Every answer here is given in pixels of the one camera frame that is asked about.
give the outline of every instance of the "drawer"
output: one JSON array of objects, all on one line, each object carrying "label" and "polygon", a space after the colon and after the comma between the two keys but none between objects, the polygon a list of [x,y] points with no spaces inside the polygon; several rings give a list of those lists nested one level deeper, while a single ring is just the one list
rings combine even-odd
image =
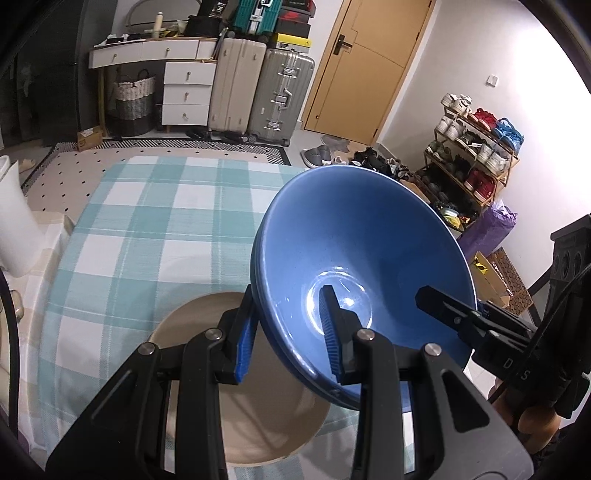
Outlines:
[{"label": "drawer", "polygon": [[210,85],[164,85],[164,103],[179,105],[209,105],[212,97]]},{"label": "drawer", "polygon": [[216,40],[199,40],[197,49],[198,59],[210,59],[213,57],[213,51],[216,49]]},{"label": "drawer", "polygon": [[184,85],[213,85],[215,63],[200,61],[168,61],[164,71],[164,83]]},{"label": "drawer", "polygon": [[199,40],[146,40],[142,60],[194,60]]},{"label": "drawer", "polygon": [[97,48],[90,51],[90,68],[107,67],[120,63],[131,63],[142,59],[142,44],[144,42],[113,45],[112,47]]},{"label": "drawer", "polygon": [[162,106],[163,125],[207,125],[209,105]]}]

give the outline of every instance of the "door handle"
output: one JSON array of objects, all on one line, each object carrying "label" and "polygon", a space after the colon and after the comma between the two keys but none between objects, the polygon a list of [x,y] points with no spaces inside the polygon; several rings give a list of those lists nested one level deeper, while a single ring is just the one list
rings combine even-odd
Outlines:
[{"label": "door handle", "polygon": [[338,55],[342,47],[353,48],[353,45],[345,41],[344,35],[339,35],[339,39],[335,43],[335,50],[333,51],[333,55]]}]

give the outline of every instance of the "metal screw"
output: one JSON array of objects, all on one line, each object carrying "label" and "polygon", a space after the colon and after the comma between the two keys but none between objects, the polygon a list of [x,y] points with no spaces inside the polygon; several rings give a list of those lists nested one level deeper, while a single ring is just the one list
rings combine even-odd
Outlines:
[{"label": "metal screw", "polygon": [[155,350],[156,350],[156,346],[150,342],[142,343],[138,347],[138,353],[140,355],[152,355],[152,353],[154,353]]},{"label": "metal screw", "polygon": [[375,333],[373,330],[368,328],[362,328],[361,330],[357,331],[357,338],[359,338],[359,340],[370,341],[375,338]]},{"label": "metal screw", "polygon": [[425,353],[431,356],[441,355],[441,347],[436,343],[428,343],[425,345]]},{"label": "metal screw", "polygon": [[222,331],[219,328],[210,328],[205,332],[207,340],[219,340],[222,338]]}]

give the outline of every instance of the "black and white rug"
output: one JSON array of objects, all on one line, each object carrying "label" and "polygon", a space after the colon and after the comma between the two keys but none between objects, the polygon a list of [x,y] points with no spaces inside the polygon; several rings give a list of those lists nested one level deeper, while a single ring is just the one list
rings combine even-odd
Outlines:
[{"label": "black and white rug", "polygon": [[112,165],[136,155],[228,158],[290,165],[283,147],[230,144],[186,138],[103,140],[96,148],[78,152],[75,143],[56,144],[21,185],[32,210],[67,213],[77,221]]}]

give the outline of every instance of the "red sneaker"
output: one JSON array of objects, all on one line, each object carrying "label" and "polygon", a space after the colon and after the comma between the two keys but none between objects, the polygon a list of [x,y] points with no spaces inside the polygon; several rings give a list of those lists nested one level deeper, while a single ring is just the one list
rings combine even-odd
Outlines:
[{"label": "red sneaker", "polygon": [[474,197],[480,200],[482,203],[486,202],[492,197],[495,192],[495,181],[489,177],[486,173],[480,172],[480,185],[474,192]]},{"label": "red sneaker", "polygon": [[490,132],[493,128],[496,127],[495,116],[492,113],[483,110],[482,108],[477,109],[474,113],[470,113],[468,115],[468,118],[474,124],[479,125],[487,132]]},{"label": "red sneaker", "polygon": [[473,169],[470,174],[468,175],[468,178],[466,179],[466,181],[464,182],[464,186],[470,190],[471,192],[474,192],[475,189],[478,188],[478,186],[480,185],[480,170],[477,169]]}]

